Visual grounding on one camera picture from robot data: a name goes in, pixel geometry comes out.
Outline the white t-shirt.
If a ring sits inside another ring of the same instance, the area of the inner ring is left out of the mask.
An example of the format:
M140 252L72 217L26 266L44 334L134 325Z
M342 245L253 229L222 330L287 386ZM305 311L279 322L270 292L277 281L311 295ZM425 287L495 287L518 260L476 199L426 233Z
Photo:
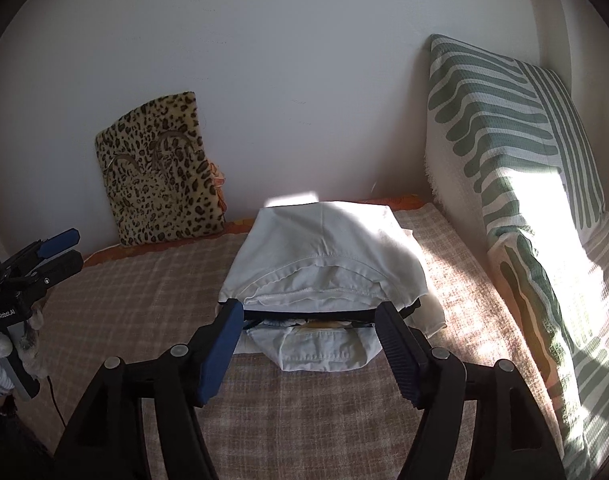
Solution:
M413 234L382 205L318 202L263 208L240 246L219 300L247 310L362 312L385 301L412 308L426 336L446 325Z

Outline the leopard print cushion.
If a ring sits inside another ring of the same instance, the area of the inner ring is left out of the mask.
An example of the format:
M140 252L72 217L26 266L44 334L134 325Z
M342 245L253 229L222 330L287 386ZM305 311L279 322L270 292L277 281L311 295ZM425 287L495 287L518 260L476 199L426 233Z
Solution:
M97 133L95 151L121 245L223 231L223 178L206 155L194 92L135 107Z

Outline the folded light blue garment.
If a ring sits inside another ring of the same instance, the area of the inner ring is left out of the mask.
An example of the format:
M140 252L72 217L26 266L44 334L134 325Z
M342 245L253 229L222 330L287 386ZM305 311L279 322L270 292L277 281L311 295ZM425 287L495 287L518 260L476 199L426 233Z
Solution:
M372 324L264 321L248 324L235 354L262 354L283 372L344 373L359 370L382 352Z

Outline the orange floral bed sheet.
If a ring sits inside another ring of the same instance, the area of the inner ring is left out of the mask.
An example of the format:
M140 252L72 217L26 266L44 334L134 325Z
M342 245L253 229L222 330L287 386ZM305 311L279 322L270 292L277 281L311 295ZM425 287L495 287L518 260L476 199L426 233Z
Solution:
M374 200L360 200L360 204L382 205L388 206L392 211L400 210L415 210L422 208L427 204L426 200L418 195L410 194L399 197L374 198ZM171 240L171 242L163 242L156 244L145 244L133 247L122 245L114 245L106 247L94 254L89 255L84 259L84 268L97 266L98 264L117 261L124 258L136 257L148 254L148 252L164 252L171 248L182 247L197 242L205 242L205 240L216 240L227 234L247 234L254 225L254 218L246 218L226 222L224 229L216 234L210 234L201 237L183 238L183 240Z

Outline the green white striped pillow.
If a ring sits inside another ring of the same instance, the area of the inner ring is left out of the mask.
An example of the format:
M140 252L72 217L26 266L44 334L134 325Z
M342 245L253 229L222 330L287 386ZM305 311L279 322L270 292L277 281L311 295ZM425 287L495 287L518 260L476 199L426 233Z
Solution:
M521 329L572 479L609 459L609 212L581 118L549 68L428 40L434 194Z

